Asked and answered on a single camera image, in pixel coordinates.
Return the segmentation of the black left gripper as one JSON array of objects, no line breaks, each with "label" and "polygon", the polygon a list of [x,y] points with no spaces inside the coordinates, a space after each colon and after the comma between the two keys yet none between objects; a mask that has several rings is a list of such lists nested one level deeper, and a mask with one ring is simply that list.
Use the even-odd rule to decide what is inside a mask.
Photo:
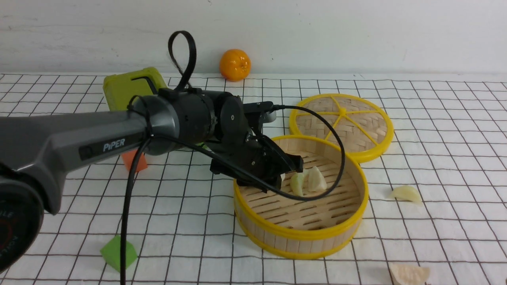
[{"label": "black left gripper", "polygon": [[[213,160],[211,171],[233,177],[238,186],[254,188],[263,193],[280,190],[281,175],[303,171],[303,159],[287,154],[272,139],[262,133],[263,124],[249,124],[243,111],[241,99],[233,95],[217,95],[213,98],[217,124],[206,146],[221,157]],[[243,175],[244,169],[262,183]]]}]

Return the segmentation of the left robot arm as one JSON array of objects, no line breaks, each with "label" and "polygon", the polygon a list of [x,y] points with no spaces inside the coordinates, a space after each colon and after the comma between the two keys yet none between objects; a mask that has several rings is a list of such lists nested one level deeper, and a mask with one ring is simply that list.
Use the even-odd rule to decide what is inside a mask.
[{"label": "left robot arm", "polygon": [[238,96],[200,88],[161,88],[132,99],[127,110],[1,118],[1,271],[34,242],[44,212],[60,211],[66,176],[74,170],[132,151],[166,154],[205,144],[210,170],[241,186],[281,188],[281,175],[303,170],[261,133],[275,120],[272,102],[243,105]]}]

